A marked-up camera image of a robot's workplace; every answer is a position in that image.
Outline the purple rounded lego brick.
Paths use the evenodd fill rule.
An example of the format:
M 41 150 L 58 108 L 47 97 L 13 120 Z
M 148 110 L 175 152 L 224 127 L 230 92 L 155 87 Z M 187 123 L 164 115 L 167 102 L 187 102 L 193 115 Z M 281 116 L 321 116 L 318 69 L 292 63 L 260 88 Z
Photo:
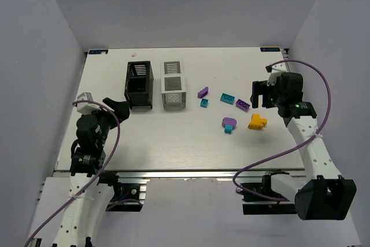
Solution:
M 237 121 L 236 121 L 236 119 L 231 118 L 231 117 L 224 117 L 222 119 L 221 125 L 224 128 L 226 128 L 226 126 L 231 126 L 234 129 L 236 127 L 236 125 L 237 125 Z

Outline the teal small square lego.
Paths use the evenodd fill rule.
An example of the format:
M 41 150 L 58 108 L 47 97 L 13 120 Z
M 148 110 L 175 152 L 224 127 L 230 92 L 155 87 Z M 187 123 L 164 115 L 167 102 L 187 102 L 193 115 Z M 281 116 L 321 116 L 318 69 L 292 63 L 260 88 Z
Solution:
M 232 131 L 233 131 L 233 129 L 234 129 L 234 127 L 232 126 L 232 125 L 225 125 L 225 127 L 224 127 L 224 132 L 226 133 L 226 134 L 231 134 L 232 133 Z

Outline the yellow L-shaped lego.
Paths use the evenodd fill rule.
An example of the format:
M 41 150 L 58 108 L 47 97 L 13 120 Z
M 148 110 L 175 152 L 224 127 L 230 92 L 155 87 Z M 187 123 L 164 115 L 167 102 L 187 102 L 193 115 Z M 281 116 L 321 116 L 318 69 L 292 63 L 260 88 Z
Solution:
M 251 130 L 262 130 L 267 125 L 267 119 L 262 118 L 259 114 L 252 114 L 248 128 Z

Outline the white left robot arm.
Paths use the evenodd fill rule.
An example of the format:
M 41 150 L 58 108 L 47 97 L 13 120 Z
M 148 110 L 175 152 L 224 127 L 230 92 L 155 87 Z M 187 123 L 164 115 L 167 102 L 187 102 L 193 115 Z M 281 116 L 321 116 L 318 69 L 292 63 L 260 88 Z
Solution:
M 76 122 L 76 140 L 71 147 L 68 203 L 53 246 L 92 246 L 107 205 L 118 185 L 115 174 L 103 170 L 112 158 L 104 152 L 109 131 L 120 129 L 130 116 L 130 103 L 103 99 L 100 105 L 80 95 L 81 114 Z

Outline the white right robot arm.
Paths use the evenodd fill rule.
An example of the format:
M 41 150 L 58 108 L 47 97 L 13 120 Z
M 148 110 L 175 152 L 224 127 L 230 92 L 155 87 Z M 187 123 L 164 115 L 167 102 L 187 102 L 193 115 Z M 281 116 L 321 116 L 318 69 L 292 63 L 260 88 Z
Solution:
M 331 160 L 318 133 L 317 114 L 310 102 L 303 101 L 302 75 L 273 73 L 269 80 L 252 84 L 253 108 L 277 108 L 279 116 L 299 147 L 306 184 L 289 174 L 273 173 L 264 192 L 274 192 L 292 202 L 302 220 L 344 220 L 356 193 L 353 180 L 345 179 Z

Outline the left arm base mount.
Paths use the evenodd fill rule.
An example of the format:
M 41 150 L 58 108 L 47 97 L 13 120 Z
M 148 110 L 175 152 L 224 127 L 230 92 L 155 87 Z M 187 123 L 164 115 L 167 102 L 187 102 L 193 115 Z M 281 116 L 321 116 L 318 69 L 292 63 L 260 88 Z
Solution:
M 113 189 L 108 212 L 140 212 L 145 201 L 147 179 L 131 178 L 117 172 L 104 172 L 98 183 L 104 183 Z

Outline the teal long lego brick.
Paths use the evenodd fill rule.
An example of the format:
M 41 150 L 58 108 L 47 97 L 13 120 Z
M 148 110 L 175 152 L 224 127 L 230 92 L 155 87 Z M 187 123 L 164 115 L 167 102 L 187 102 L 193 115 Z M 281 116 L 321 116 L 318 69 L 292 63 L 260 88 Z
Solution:
M 220 101 L 225 102 L 226 104 L 233 105 L 235 102 L 235 97 L 226 93 L 222 93 Z

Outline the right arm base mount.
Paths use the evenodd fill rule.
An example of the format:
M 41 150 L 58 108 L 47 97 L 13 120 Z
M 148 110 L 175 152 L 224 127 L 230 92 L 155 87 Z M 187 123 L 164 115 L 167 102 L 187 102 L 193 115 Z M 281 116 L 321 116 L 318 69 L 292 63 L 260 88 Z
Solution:
M 236 188 L 236 194 L 242 196 L 244 215 L 296 215 L 293 203 L 282 199 L 283 196 L 271 189 L 271 173 L 262 176 L 260 182 L 245 182 L 240 184 L 249 189 Z

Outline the purple long lego brick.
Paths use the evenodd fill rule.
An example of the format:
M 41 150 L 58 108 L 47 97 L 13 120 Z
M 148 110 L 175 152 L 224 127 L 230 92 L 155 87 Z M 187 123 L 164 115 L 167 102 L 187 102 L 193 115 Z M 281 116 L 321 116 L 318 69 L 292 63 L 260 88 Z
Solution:
M 247 111 L 249 110 L 249 108 L 250 108 L 250 105 L 249 105 L 247 102 L 245 102 L 245 101 L 243 101 L 243 100 L 241 100 L 241 99 L 238 99 L 238 100 L 236 101 L 235 106 L 236 106 L 237 108 L 239 108 L 239 109 L 241 109 L 241 110 L 245 111 L 245 112 L 247 112 Z

